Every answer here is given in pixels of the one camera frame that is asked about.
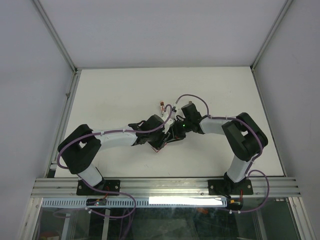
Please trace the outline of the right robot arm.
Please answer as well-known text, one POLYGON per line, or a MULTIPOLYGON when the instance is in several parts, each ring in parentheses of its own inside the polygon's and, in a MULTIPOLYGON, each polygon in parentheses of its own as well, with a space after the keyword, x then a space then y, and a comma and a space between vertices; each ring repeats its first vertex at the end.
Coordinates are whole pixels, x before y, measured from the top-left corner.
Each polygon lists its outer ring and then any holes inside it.
POLYGON ((245 188, 245 180, 253 162, 260 157, 269 140, 255 120, 247 113, 218 117, 201 115, 194 103, 182 107, 183 116, 177 116, 169 127, 169 140, 180 141, 188 133, 215 136, 231 150, 230 167, 222 183, 213 186, 216 195, 230 198, 245 188))

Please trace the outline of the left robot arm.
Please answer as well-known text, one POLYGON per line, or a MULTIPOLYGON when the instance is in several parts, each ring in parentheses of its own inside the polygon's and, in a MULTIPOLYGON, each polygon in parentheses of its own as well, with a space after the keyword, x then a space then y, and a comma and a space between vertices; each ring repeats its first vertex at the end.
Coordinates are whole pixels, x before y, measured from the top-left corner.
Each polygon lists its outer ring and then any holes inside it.
POLYGON ((148 120, 130 123, 123 128, 94 131, 87 124, 78 126, 62 143, 59 144, 57 164, 63 159, 71 174, 80 177, 84 185, 93 194, 106 194, 111 189, 104 177, 93 164, 98 152, 116 147, 131 147, 147 142, 162 140, 174 120, 163 120, 152 115, 148 120))

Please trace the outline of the pink mini stapler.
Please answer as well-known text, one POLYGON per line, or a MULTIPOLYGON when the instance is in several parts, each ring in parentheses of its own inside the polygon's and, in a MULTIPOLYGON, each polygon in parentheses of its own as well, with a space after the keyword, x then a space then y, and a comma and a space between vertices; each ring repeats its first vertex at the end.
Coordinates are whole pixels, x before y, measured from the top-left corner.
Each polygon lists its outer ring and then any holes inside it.
POLYGON ((165 117, 167 114, 167 110, 166 110, 166 107, 165 107, 165 103, 164 101, 160 101, 160 115, 161 117, 165 117))

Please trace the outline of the red white staple box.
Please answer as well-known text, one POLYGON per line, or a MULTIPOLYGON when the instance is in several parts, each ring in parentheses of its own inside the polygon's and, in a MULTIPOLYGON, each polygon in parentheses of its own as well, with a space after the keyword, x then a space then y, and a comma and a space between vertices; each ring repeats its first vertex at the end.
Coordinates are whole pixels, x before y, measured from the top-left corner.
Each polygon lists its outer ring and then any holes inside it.
POLYGON ((165 146, 160 147, 160 148, 155 148, 155 147, 152 146, 151 148, 152 148, 152 150, 153 150, 155 153, 158 153, 158 152, 161 151, 164 147, 165 147, 165 146))

